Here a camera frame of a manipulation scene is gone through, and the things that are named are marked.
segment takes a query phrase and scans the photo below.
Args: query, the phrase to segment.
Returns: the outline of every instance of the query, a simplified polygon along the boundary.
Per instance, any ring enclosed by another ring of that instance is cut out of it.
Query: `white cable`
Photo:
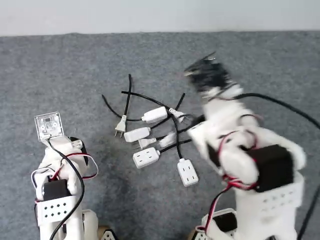
[[[91,155],[86,154],[86,153],[72,153],[72,154],[67,155],[68,158],[74,157],[74,156],[89,157],[92,160],[92,162],[95,165],[95,167],[96,167],[96,173],[94,175],[92,175],[92,176],[83,176],[82,177],[83,179],[94,179],[98,175],[99,167],[98,167],[96,161],[94,160],[94,158]]]
[[[34,189],[37,189],[37,187],[36,187],[36,183],[34,182],[34,175],[38,172],[38,171],[40,171],[40,170],[49,170],[49,171],[52,171],[53,172],[53,175],[55,174],[55,171],[51,168],[51,167],[41,167],[41,168],[38,168],[38,169],[36,169],[36,170],[34,170],[32,173],[31,173],[31,175],[30,175],[30,177],[31,177],[31,182],[32,182],[32,185],[33,185],[33,187],[34,187]]]

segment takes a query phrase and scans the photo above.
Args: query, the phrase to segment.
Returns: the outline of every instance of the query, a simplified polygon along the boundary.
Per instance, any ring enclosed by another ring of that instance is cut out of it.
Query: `transparent sensor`
[[[64,135],[60,113],[57,111],[35,116],[34,121],[39,141]]]

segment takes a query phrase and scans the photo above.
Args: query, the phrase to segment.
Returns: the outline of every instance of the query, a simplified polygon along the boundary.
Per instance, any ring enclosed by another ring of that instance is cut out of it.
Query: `black robot head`
[[[215,58],[215,52],[196,61],[184,70],[196,90],[208,97],[214,97],[236,85],[230,78],[229,72],[223,64]]]

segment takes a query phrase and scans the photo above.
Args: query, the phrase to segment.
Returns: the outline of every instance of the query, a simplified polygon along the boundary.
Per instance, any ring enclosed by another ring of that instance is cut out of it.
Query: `white wall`
[[[320,30],[320,0],[0,0],[0,36]]]

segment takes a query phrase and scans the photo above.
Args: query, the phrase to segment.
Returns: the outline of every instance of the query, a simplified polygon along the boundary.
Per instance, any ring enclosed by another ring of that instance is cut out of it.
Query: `electrical plug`
[[[181,158],[177,167],[182,183],[185,187],[189,187],[199,181],[196,170],[189,159],[185,160],[184,158]]]
[[[122,115],[120,122],[115,127],[114,136],[116,137],[118,132],[120,133],[120,138],[122,138],[122,134],[126,132],[126,124],[127,124],[127,115]]]
[[[139,139],[138,141],[134,142],[134,149],[145,149],[147,146],[149,146],[150,144],[154,144],[157,141],[157,139],[155,137],[153,138],[143,138],[143,139]]]
[[[176,141],[176,133],[171,131],[164,138],[159,141],[161,148],[165,148]]]
[[[185,113],[182,111],[177,111],[173,108],[169,109],[169,112],[179,121],[179,123],[182,123],[185,119]]]

